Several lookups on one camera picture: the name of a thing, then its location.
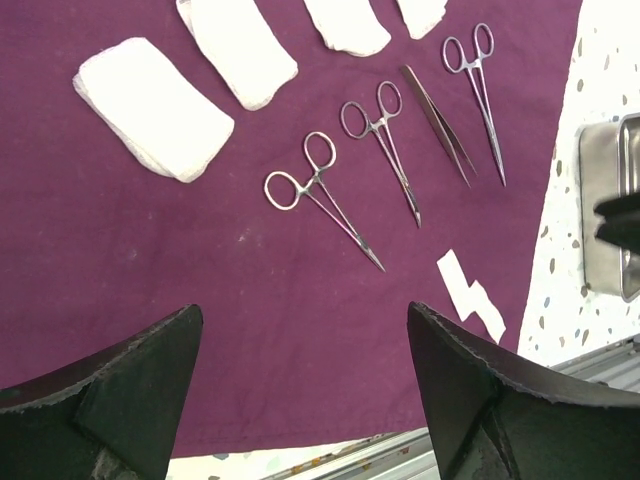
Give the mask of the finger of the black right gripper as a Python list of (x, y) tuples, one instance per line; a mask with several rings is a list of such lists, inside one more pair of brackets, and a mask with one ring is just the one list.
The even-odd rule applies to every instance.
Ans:
[(640, 249), (640, 193), (599, 202), (594, 213), (603, 218), (595, 237), (624, 250)]

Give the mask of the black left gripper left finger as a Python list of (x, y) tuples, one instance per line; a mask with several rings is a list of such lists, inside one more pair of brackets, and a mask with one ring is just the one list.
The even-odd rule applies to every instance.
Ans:
[(203, 330), (187, 305), (138, 334), (1, 391), (4, 479), (163, 479)]

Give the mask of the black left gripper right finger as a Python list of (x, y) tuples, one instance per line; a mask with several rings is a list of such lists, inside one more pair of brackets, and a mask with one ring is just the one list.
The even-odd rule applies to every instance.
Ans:
[(638, 478), (638, 394), (540, 366), (423, 303), (407, 330), (441, 478)]

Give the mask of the stainless steel tray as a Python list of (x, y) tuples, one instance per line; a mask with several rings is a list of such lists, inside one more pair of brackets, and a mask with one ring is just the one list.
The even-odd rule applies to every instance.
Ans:
[(578, 142), (584, 279), (590, 289), (630, 302), (639, 296), (639, 255), (628, 240), (600, 235), (630, 223), (639, 233), (639, 115), (584, 127)]

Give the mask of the steel tweezers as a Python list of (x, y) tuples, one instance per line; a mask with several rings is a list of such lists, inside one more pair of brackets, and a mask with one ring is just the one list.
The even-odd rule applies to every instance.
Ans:
[(464, 160), (474, 174), (476, 174), (477, 171), (458, 136), (430, 95), (427, 93), (412, 67), (405, 64), (400, 67), (400, 71), (404, 79), (407, 81), (414, 97), (420, 105), (443, 149), (458, 169), (465, 184), (468, 187), (471, 187), (461, 161)]

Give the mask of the steel hemostat forceps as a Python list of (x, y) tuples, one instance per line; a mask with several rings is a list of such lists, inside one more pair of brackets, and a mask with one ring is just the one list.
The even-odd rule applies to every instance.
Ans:
[[(443, 41), (441, 56), (444, 67), (449, 73), (458, 74), (464, 72), (467, 75), (484, 121), (497, 172), (502, 185), (506, 186), (504, 161), (493, 120), (483, 68), (483, 62), (494, 53), (494, 35), (486, 23), (479, 22), (473, 28), (472, 37), (475, 52), (475, 58), (472, 61), (467, 59), (463, 45), (455, 36), (448, 36)], [(453, 66), (449, 60), (448, 51), (450, 45), (453, 45), (458, 53), (459, 62), (456, 66)]]
[[(316, 162), (310, 152), (310, 144), (314, 138), (321, 139), (328, 147), (329, 157), (324, 163)], [(263, 192), (266, 199), (277, 210), (290, 211), (299, 204), (302, 197), (309, 198), (358, 246), (363, 254), (380, 271), (385, 273), (386, 269), (383, 263), (341, 209), (335, 199), (335, 196), (330, 192), (326, 182), (324, 181), (324, 174), (334, 166), (337, 160), (337, 149), (335, 143), (327, 134), (321, 131), (312, 131), (304, 137), (302, 148), (304, 157), (312, 170), (311, 176), (304, 182), (300, 182), (288, 172), (282, 170), (270, 172), (263, 183)], [(279, 202), (271, 193), (270, 184), (276, 178), (285, 179), (293, 188), (293, 198), (288, 204)]]
[[(397, 108), (395, 110), (389, 110), (383, 100), (383, 90), (385, 87), (391, 89), (396, 99)], [(403, 194), (406, 198), (407, 204), (412, 212), (414, 220), (418, 228), (422, 227), (422, 215), (419, 210), (418, 202), (410, 186), (409, 179), (404, 171), (401, 163), (392, 132), (389, 128), (389, 123), (392, 118), (397, 117), (403, 108), (403, 100), (400, 90), (390, 80), (381, 81), (376, 89), (376, 101), (380, 111), (380, 117), (372, 121), (365, 109), (356, 101), (347, 101), (340, 108), (340, 123), (346, 133), (352, 139), (360, 140), (366, 137), (368, 134), (373, 134), (377, 139), (379, 146), (381, 147), (384, 155), (386, 156), (391, 168), (395, 174), (395, 177), (399, 181)], [(353, 133), (348, 126), (346, 111), (348, 108), (355, 108), (363, 119), (363, 129), (360, 133)]]

